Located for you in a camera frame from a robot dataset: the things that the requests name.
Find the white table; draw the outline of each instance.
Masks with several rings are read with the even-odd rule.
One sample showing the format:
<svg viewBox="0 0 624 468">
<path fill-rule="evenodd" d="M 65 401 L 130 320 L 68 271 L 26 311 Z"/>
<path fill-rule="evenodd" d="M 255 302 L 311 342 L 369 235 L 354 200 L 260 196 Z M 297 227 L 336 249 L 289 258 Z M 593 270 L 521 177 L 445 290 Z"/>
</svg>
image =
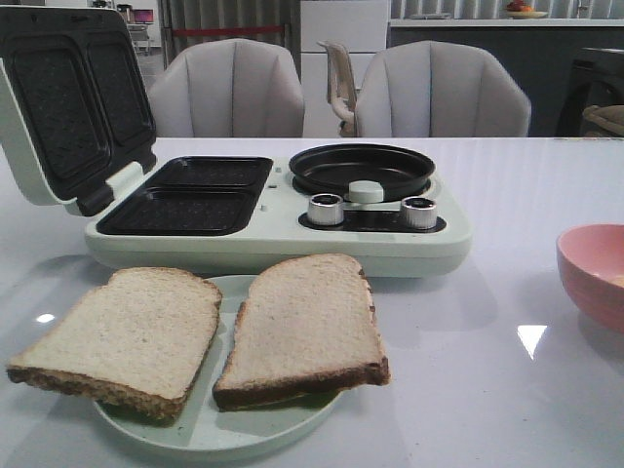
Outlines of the white table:
<svg viewBox="0 0 624 468">
<path fill-rule="evenodd" d="M 160 158 L 294 154 L 320 139 L 159 140 Z M 474 223 L 444 277 L 371 284 L 393 381 L 349 391 L 295 444 L 227 466 L 616 467 L 624 460 L 624 335 L 581 314 L 557 236 L 624 222 L 624 141 L 396 139 L 429 155 Z M 25 201 L 0 158 L 0 356 L 6 361 L 111 271 L 86 219 Z M 165 467 L 86 399 L 0 379 L 0 466 Z"/>
</svg>

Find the light green plate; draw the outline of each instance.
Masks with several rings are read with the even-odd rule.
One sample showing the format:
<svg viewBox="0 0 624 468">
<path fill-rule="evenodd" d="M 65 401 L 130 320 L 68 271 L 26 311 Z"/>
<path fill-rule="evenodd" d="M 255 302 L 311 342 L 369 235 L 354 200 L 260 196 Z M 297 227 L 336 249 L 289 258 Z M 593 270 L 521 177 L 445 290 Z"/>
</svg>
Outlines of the light green plate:
<svg viewBox="0 0 624 468">
<path fill-rule="evenodd" d="M 182 414 L 169 427 L 150 424 L 127 409 L 96 403 L 110 425 L 151 449 L 175 456 L 222 461 L 277 449 L 304 436 L 331 412 L 337 393 L 310 395 L 253 410 L 218 410 L 213 385 L 231 349 L 234 320 L 255 276 L 212 278 L 223 293 L 220 325 Z"/>
</svg>

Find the chair backrest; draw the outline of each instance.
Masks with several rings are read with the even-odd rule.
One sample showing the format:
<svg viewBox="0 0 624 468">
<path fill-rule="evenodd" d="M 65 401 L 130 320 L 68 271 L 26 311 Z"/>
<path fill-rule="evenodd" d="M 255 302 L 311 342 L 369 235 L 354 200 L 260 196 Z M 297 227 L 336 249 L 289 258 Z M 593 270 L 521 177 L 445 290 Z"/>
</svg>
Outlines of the chair backrest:
<svg viewBox="0 0 624 468">
<path fill-rule="evenodd" d="M 354 137 L 357 94 L 349 51 L 342 44 L 334 42 L 323 41 L 318 44 L 328 54 L 327 99 L 333 113 L 342 121 L 339 132 L 343 137 Z"/>
<path fill-rule="evenodd" d="M 158 137 L 301 137 L 291 53 L 249 39 L 182 51 L 148 91 Z"/>
<path fill-rule="evenodd" d="M 489 52 L 422 41 L 375 54 L 355 114 L 360 137 L 525 137 L 530 101 Z"/>
</svg>

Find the bread slice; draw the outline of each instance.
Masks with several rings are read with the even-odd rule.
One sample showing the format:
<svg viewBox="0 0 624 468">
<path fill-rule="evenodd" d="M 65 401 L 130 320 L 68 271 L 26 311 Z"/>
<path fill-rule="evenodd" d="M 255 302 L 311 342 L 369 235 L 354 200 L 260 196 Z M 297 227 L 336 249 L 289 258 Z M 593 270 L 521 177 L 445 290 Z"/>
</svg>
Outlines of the bread slice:
<svg viewBox="0 0 624 468">
<path fill-rule="evenodd" d="M 215 335 L 220 302 L 217 286 L 186 271 L 119 270 L 12 358 L 7 374 L 15 383 L 173 419 Z"/>
<path fill-rule="evenodd" d="M 213 387 L 221 410 L 390 380 L 362 266 L 324 253 L 263 271 L 241 305 Z"/>
</svg>

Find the frying pan insert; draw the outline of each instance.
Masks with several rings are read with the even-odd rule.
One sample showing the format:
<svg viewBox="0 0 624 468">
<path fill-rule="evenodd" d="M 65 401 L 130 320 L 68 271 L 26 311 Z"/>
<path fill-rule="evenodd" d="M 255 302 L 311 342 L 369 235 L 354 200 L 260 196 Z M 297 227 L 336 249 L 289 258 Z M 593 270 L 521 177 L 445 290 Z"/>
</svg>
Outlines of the frying pan insert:
<svg viewBox="0 0 624 468">
<path fill-rule="evenodd" d="M 349 184 L 378 182 L 383 201 L 401 200 L 429 186 L 435 165 L 425 155 L 405 148 L 371 143 L 320 146 L 292 157 L 295 188 L 308 194 L 333 193 L 349 199 Z"/>
</svg>

